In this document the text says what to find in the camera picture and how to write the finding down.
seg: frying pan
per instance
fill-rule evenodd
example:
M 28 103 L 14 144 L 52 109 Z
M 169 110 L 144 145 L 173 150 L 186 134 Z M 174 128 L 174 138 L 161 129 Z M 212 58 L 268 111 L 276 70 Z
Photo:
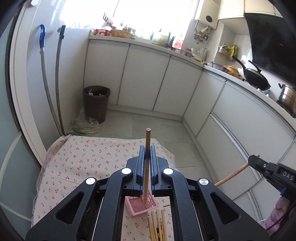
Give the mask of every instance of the frying pan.
M 242 66 L 244 70 L 244 76 L 250 85 L 263 91 L 270 88 L 270 84 L 268 83 L 267 79 L 262 74 L 260 74 L 261 70 L 252 61 L 249 60 L 249 62 L 254 65 L 257 70 L 247 69 L 237 57 L 233 55 L 231 55 L 231 57 Z

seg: pink cloth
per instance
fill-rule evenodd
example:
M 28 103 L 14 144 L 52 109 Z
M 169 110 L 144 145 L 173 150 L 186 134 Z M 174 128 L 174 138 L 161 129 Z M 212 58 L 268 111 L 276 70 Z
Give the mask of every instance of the pink cloth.
M 82 136 L 60 137 L 48 150 L 38 181 L 38 194 L 34 200 L 32 225 L 35 225 L 51 209 L 88 177 L 104 179 L 126 166 L 129 158 L 139 155 L 145 139 L 125 140 Z M 175 157 L 151 139 L 157 156 L 167 159 L 174 168 Z M 168 197 L 156 198 L 159 209 L 169 204 Z M 124 209 L 122 241 L 149 240 L 148 213 L 130 217 Z M 165 208 L 167 240 L 173 241 L 170 207 Z

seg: white cable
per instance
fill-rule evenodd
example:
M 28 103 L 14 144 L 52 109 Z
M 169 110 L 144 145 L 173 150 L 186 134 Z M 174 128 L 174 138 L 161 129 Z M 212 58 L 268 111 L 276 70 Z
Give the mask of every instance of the white cable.
M 0 202 L 0 205 L 1 205 L 2 207 L 4 207 L 5 209 L 7 209 L 8 211 L 10 211 L 11 213 L 15 214 L 16 216 L 18 216 L 18 217 L 20 217 L 20 218 L 23 218 L 23 219 L 25 219 L 25 220 L 31 222 L 31 219 L 30 219 L 30 218 L 27 218 L 27 217 L 25 217 L 25 216 L 23 216 L 23 215 L 17 213 L 16 211 L 14 211 L 14 210 L 12 210 L 11 208 L 7 207 L 7 206 L 6 206 L 5 204 L 3 204 L 2 202 Z
M 265 220 L 267 220 L 267 218 L 266 218 L 266 219 L 263 219 L 263 220 L 261 220 L 261 221 L 259 221 L 258 223 L 261 223 L 261 222 L 263 222 L 263 221 L 265 221 Z
M 0 169 L 0 193 L 1 193 L 1 185 L 2 185 L 2 181 L 3 181 L 3 177 L 4 177 L 4 172 L 6 170 L 8 161 L 11 157 L 11 154 L 13 152 L 13 150 L 15 149 L 15 146 L 17 145 L 18 141 L 20 140 L 20 138 L 22 137 L 22 133 L 19 132 L 18 135 L 16 136 L 16 138 L 13 140 L 13 142 L 11 143 L 11 146 L 9 147 L 6 156 L 4 158 L 4 161 L 2 163 L 1 169 Z
M 2 185 L 2 181 L 3 181 L 3 177 L 4 177 L 4 173 L 5 173 L 8 161 L 9 161 L 9 159 L 11 157 L 11 154 L 13 153 L 13 150 L 15 149 L 15 147 L 16 147 L 16 145 L 17 145 L 17 143 L 18 143 L 18 141 L 20 140 L 21 137 L 22 137 L 22 133 L 19 132 L 18 135 L 16 136 L 16 138 L 11 143 L 11 146 L 9 147 L 9 149 L 8 149 L 6 155 L 5 155 L 4 161 L 3 161 L 1 169 L 0 169 L 0 192 L 1 192 L 1 185 Z M 11 213 L 15 214 L 16 216 L 31 222 L 30 218 L 27 218 L 27 217 L 19 214 L 18 212 L 16 212 L 16 211 L 12 210 L 11 208 L 7 207 L 2 202 L 0 202 L 0 205 L 2 207 L 4 207 L 5 209 L 7 209 L 8 211 L 10 211 Z

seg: white cabinet door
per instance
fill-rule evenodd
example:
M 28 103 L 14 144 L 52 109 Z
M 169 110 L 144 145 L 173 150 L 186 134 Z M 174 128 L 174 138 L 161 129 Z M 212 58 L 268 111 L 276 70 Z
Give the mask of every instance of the white cabinet door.
M 215 172 L 217 178 L 222 180 L 246 163 L 246 159 L 231 138 L 228 131 L 222 127 L 214 116 L 209 115 L 197 140 Z M 257 179 L 248 167 L 243 172 L 222 184 L 223 192 L 235 199 L 257 183 Z
M 247 191 L 240 197 L 234 200 L 235 204 L 238 205 L 241 209 L 243 209 L 251 218 L 256 220 L 257 222 L 260 221 L 260 214 L 259 210 L 256 205 L 256 201 L 250 194 L 250 191 Z
M 277 163 L 295 136 L 295 132 L 263 102 L 228 82 L 213 112 L 249 155 L 259 153 L 267 162 Z
M 124 67 L 118 104 L 152 110 L 170 57 L 131 45 Z
M 275 13 L 275 15 L 276 16 L 278 16 L 278 17 L 283 17 L 282 15 L 281 15 L 281 13 L 276 9 L 276 7 L 274 6 L 274 13 Z
M 296 143 L 293 142 L 285 156 L 280 160 L 280 163 L 296 170 Z
M 184 114 L 192 132 L 196 136 L 210 114 L 225 80 L 203 71 L 195 92 Z
M 183 116 L 201 73 L 200 68 L 172 57 L 153 110 Z
M 280 192 L 268 183 L 265 178 L 252 188 L 252 192 L 261 212 L 262 219 L 268 218 L 271 211 L 275 208 L 277 200 L 281 197 Z
M 242 18 L 244 16 L 244 0 L 221 0 L 218 19 Z
M 111 89 L 109 103 L 117 104 L 128 44 L 90 41 L 87 49 L 84 87 L 102 85 Z
M 274 14 L 274 6 L 268 0 L 245 0 L 245 12 Z

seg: brown trash bin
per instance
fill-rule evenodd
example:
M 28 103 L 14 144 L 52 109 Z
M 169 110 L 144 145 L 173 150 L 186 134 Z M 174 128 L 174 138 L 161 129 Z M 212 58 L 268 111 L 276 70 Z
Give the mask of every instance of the brown trash bin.
M 110 89 L 92 85 L 83 89 L 84 110 L 87 116 L 96 119 L 100 124 L 106 119 Z

